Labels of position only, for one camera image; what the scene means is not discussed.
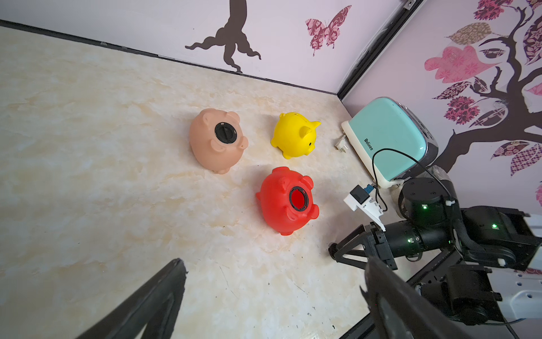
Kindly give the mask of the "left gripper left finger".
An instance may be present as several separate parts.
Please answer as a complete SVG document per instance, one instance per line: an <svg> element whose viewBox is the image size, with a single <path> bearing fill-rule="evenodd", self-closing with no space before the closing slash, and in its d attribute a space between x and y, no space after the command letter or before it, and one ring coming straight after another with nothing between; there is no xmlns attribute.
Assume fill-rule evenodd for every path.
<svg viewBox="0 0 542 339"><path fill-rule="evenodd" d="M170 261L80 338L170 338L182 305L187 270Z"/></svg>

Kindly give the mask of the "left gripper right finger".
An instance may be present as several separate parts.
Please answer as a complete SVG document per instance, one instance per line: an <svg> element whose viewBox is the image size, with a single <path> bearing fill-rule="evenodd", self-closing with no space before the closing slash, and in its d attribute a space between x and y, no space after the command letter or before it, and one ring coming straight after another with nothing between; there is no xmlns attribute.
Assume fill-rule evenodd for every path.
<svg viewBox="0 0 542 339"><path fill-rule="evenodd" d="M468 338L381 260L370 258L361 289L381 338Z"/></svg>

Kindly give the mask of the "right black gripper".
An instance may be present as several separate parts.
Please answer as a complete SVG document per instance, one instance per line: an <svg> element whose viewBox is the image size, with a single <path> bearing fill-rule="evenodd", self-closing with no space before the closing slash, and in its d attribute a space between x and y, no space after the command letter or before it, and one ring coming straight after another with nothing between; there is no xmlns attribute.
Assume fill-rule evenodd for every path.
<svg viewBox="0 0 542 339"><path fill-rule="evenodd" d="M450 179L417 177L405 182L398 197L403 220L387 225L385 232L375 223L360 225L328 252L337 263L366 269L368 259L379 258L392 270L395 259L419 260L423 253L447 247L452 241L453 214L447 200L457 195Z"/></svg>

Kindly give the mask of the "red piggy bank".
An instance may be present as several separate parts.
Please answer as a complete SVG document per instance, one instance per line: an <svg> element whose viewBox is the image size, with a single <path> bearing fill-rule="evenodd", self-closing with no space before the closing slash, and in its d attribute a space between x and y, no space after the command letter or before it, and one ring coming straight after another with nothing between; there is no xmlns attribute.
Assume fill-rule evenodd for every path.
<svg viewBox="0 0 542 339"><path fill-rule="evenodd" d="M317 219L320 209L314 203L313 188L309 176L288 167L273 169L255 194L267 225L282 236L290 236Z"/></svg>

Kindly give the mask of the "yellow piggy bank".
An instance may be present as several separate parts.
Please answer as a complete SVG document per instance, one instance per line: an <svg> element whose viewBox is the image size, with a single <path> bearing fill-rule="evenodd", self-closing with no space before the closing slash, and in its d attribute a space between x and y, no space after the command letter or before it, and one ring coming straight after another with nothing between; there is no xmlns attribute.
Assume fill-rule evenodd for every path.
<svg viewBox="0 0 542 339"><path fill-rule="evenodd" d="M309 155L316 147L319 121L309 121L302 114L282 113L275 127L271 145L279 148L285 159Z"/></svg>

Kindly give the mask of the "black plug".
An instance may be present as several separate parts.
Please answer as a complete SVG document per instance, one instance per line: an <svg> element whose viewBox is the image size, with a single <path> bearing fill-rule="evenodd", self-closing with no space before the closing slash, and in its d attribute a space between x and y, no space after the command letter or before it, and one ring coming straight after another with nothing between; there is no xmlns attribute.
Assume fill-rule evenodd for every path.
<svg viewBox="0 0 542 339"><path fill-rule="evenodd" d="M237 130L227 122L215 126L215 136L223 144L233 144L237 141Z"/></svg>

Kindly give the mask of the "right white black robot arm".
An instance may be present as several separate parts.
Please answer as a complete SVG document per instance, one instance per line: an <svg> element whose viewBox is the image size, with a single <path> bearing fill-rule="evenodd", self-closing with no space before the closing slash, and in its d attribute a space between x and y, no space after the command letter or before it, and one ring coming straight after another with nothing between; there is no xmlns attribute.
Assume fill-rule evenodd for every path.
<svg viewBox="0 0 542 339"><path fill-rule="evenodd" d="M541 317L541 238L533 232L538 216L512 208L460 208L448 180L419 177L399 193L403 219L384 225L368 189L356 187L346 198L352 210L371 217L341 242L331 257L365 269L377 258L397 269L397 259L419 261L441 255L412 279L413 286L449 319L466 325L511 324Z"/></svg>

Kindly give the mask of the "white toaster plug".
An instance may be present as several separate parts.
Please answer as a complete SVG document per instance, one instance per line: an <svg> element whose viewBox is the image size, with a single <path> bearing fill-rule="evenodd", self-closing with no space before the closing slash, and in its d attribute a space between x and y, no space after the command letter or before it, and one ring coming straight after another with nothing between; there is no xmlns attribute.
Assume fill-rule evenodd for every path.
<svg viewBox="0 0 542 339"><path fill-rule="evenodd" d="M341 136L337 142L335 143L335 148L338 151L341 151L343 153L346 153L348 151L348 145L347 145L347 136L343 135Z"/></svg>

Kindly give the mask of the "mint green toaster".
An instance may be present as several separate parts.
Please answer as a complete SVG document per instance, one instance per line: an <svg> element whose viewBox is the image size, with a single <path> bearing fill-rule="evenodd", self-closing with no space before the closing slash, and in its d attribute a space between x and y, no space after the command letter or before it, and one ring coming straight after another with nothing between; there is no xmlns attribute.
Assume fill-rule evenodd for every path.
<svg viewBox="0 0 542 339"><path fill-rule="evenodd" d="M372 100L341 127L384 189L420 175L438 156L438 143L421 120L389 97Z"/></svg>

